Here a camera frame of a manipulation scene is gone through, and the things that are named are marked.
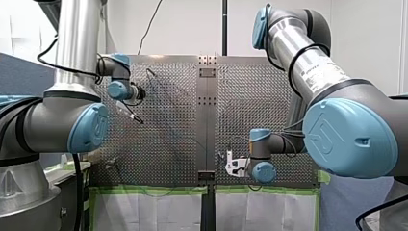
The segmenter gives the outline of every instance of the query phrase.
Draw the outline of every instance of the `green tape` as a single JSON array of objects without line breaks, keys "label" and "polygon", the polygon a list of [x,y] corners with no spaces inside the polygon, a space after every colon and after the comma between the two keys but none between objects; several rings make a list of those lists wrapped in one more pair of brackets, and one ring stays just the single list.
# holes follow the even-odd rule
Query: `green tape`
[{"label": "green tape", "polygon": [[120,185],[112,187],[91,187],[89,188],[91,194],[148,194],[148,195],[192,195],[205,194],[207,192],[205,187],[150,187],[150,186],[130,186]]},{"label": "green tape", "polygon": [[94,220],[94,212],[95,212],[95,200],[96,194],[92,193],[89,189],[89,216],[90,216],[90,226],[89,230],[93,231],[93,220]]},{"label": "green tape", "polygon": [[86,211],[89,208],[89,200],[84,202],[84,211]]},{"label": "green tape", "polygon": [[316,210],[315,210],[315,231],[319,231],[320,227],[320,189],[316,196]]},{"label": "green tape", "polygon": [[[248,186],[217,186],[216,193],[249,193],[252,192]],[[291,194],[291,195],[317,195],[319,189],[290,189],[283,187],[263,186],[259,193]]]},{"label": "green tape", "polygon": [[324,183],[326,185],[328,185],[330,183],[331,177],[330,174],[323,171],[323,170],[319,170],[318,171],[318,181],[321,183]]}]

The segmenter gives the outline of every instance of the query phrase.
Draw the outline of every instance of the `metal bracket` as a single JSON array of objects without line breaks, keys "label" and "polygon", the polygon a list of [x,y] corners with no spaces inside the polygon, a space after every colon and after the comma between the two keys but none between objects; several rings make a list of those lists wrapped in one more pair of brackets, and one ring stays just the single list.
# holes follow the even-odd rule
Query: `metal bracket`
[{"label": "metal bracket", "polygon": [[215,179],[216,173],[213,170],[198,171],[198,181],[214,181]]},{"label": "metal bracket", "polygon": [[200,68],[200,77],[216,78],[216,69],[215,68]]}]

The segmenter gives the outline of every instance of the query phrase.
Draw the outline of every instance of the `white wall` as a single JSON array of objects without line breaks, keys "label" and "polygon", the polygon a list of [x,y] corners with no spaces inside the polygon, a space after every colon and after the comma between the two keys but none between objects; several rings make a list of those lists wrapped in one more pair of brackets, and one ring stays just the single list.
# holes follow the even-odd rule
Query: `white wall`
[{"label": "white wall", "polygon": [[[0,53],[37,63],[37,55],[54,40],[56,31],[33,0],[0,0]],[[98,51],[106,52],[105,20],[101,18]],[[44,59],[55,62],[57,45]]]},{"label": "white wall", "polygon": [[256,13],[267,3],[272,7],[288,10],[315,10],[330,22],[331,1],[329,0],[229,0],[228,2],[228,55],[231,56],[265,56],[265,51],[252,48],[252,29]]},{"label": "white wall", "polygon": [[[108,52],[137,54],[158,0],[108,1]],[[221,1],[164,0],[141,54],[214,55],[220,50]]]},{"label": "white wall", "polygon": [[404,1],[333,0],[332,5],[334,61],[349,76],[368,79],[386,94],[397,94],[404,77]]},{"label": "white wall", "polygon": [[[221,0],[164,0],[144,41],[142,54],[214,55],[221,53]],[[255,15],[267,0],[228,1],[228,55],[265,56],[252,48]],[[108,52],[137,54],[140,39],[158,0],[108,2]],[[330,18],[328,0],[274,0],[280,8],[309,8]]]}]

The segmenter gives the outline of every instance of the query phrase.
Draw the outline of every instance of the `silver cylinder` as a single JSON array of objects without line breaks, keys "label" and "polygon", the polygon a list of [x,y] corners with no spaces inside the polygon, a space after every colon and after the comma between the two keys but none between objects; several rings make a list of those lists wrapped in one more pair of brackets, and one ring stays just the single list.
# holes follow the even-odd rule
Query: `silver cylinder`
[{"label": "silver cylinder", "polygon": [[[307,37],[305,24],[295,17],[281,19],[268,32],[269,50],[285,70],[304,47],[313,44]],[[350,79],[321,51],[313,47],[298,57],[293,66],[293,84],[306,104],[337,83]]]},{"label": "silver cylinder", "polygon": [[[101,8],[101,0],[62,1],[57,65],[96,72]],[[75,91],[97,96],[94,82],[91,75],[56,69],[54,86],[47,91]]]}]

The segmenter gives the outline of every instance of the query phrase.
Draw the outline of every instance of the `metal rod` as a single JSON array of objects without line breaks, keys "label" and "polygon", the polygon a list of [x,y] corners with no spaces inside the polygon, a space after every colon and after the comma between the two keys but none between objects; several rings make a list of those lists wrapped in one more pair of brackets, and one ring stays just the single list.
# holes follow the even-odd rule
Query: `metal rod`
[{"label": "metal rod", "polygon": [[227,56],[228,0],[222,0],[222,56]]}]

